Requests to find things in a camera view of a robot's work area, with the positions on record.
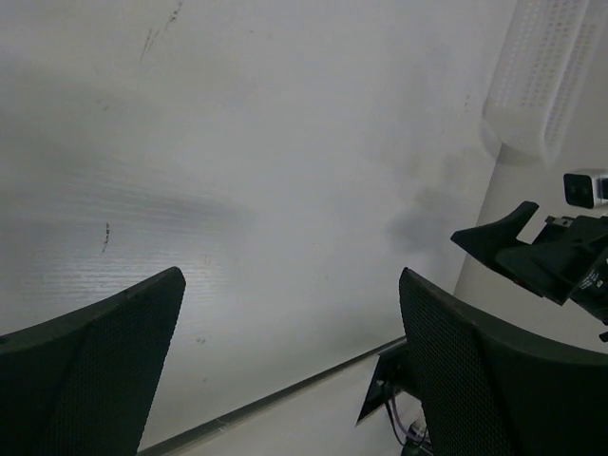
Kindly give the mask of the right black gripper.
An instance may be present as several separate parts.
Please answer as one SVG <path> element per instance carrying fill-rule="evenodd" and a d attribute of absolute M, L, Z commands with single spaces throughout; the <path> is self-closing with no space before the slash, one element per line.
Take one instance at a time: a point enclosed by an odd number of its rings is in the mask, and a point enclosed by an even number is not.
<path fill-rule="evenodd" d="M 504 218 L 457 231 L 450 240 L 484 266 L 498 263 L 533 294 L 560 306 L 571 300 L 606 324 L 607 217 L 549 217 L 525 244 L 518 235 L 538 209 L 524 201 Z"/>

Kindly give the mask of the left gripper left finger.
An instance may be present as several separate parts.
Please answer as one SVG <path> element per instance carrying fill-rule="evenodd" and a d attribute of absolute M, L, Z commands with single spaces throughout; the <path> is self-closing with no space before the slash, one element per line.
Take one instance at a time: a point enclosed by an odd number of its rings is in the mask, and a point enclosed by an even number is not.
<path fill-rule="evenodd" d="M 185 286 L 171 267 L 2 336 L 2 454 L 136 454 Z"/>

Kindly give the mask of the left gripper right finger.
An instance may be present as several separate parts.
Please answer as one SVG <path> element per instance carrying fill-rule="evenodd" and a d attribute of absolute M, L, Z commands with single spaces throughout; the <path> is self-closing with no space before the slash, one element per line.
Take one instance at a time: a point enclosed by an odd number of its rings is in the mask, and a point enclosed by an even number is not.
<path fill-rule="evenodd" d="M 411 269 L 399 296 L 435 454 L 606 454 L 606 354 L 523 330 Z"/>

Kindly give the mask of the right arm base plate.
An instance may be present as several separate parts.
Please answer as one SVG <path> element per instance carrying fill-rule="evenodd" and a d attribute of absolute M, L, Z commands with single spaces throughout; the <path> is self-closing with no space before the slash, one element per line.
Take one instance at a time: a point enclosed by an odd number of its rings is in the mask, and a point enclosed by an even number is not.
<path fill-rule="evenodd" d="M 378 353 L 378 360 L 356 424 L 360 424 L 401 392 L 416 399 L 420 398 L 420 391 L 410 364 L 409 345 L 405 337 Z"/>

